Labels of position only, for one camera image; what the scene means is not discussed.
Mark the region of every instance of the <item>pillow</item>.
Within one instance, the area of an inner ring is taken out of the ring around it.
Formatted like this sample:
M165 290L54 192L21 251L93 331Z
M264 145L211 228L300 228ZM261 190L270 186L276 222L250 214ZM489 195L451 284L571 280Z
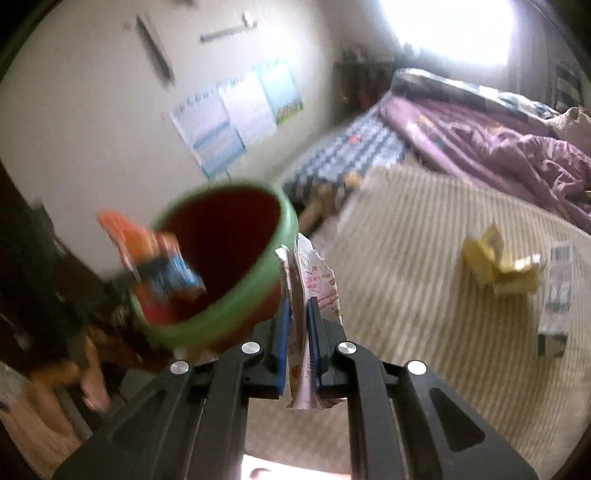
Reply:
M567 141L591 157L591 118L583 108L569 108L562 115L544 122L552 127L559 139Z

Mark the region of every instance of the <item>barcode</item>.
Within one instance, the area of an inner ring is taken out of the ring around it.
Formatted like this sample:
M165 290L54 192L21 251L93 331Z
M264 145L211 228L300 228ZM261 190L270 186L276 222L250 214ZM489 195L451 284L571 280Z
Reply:
M550 261L570 262L570 245L550 249Z

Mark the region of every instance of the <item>yellow wrapper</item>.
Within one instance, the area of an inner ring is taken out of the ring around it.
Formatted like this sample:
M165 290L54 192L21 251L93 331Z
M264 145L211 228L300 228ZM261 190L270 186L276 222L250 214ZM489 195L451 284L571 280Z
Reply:
M495 294L527 294L540 287L540 273L544 269L541 255L515 261L507 259L501 231L494 223L480 238L467 237L464 240L462 258L478 284L492 286Z

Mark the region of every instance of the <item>poster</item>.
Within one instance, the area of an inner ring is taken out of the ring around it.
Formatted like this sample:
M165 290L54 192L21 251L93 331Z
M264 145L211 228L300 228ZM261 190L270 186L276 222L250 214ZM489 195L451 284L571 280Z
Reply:
M208 179L225 171L244 152L244 144L236 129L226 122L193 144L193 152Z
M254 72L218 85L220 97L246 147L256 145L277 130L261 82Z
M245 152L215 87L189 96L170 112L170 118L208 179Z
M256 68L277 125L304 108L291 69L285 60Z

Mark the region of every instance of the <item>window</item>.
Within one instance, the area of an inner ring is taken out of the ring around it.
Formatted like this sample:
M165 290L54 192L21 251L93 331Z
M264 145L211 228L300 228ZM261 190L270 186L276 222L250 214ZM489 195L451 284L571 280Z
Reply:
M510 0L381 2L401 45L470 63L507 63L513 24Z

